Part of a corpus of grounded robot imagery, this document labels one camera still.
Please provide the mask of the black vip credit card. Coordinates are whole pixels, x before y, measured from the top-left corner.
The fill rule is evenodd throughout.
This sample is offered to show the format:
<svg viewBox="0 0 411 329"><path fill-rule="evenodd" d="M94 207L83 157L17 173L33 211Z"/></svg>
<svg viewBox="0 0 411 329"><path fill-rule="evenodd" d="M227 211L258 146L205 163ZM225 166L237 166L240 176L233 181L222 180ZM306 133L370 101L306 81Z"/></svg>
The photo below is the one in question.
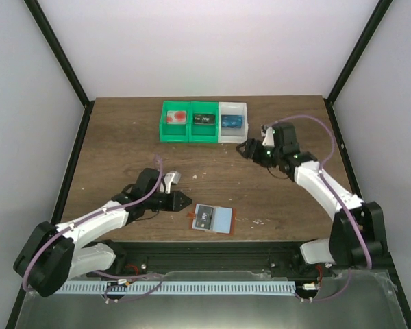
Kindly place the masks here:
<svg viewBox="0 0 411 329"><path fill-rule="evenodd" d="M197 204L195 208L195 219L192 224L193 228L210 230L212 227L213 214L213 206Z"/></svg>

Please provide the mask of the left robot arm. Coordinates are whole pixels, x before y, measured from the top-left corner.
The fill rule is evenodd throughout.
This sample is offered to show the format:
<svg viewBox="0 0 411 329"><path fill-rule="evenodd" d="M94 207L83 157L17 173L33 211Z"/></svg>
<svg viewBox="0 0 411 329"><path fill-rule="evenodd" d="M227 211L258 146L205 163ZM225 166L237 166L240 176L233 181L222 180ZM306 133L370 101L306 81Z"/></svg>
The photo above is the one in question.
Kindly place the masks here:
<svg viewBox="0 0 411 329"><path fill-rule="evenodd" d="M143 169L102 207L72 221L39 223L30 234L13 269L25 291L43 297L58 291L66 281L91 272L114 278L126 269L125 252L112 241L97 239L139 220L147 211L179 212L192 200L174 187L181 174Z"/></svg>

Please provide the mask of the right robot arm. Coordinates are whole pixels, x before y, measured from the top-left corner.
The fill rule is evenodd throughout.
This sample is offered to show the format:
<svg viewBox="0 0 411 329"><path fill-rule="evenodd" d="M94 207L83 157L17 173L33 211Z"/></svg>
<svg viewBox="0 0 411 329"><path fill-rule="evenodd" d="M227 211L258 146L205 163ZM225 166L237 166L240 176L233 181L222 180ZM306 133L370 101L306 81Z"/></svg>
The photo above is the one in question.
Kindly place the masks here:
<svg viewBox="0 0 411 329"><path fill-rule="evenodd" d="M387 252L384 214L377 202L365 202L348 191L308 151L301 151L292 123L262 128L262 140L249 138L237 152L266 169L278 168L306 190L332 220L329 238L303 243L290 261L298 276L308 275L318 263L372 268Z"/></svg>

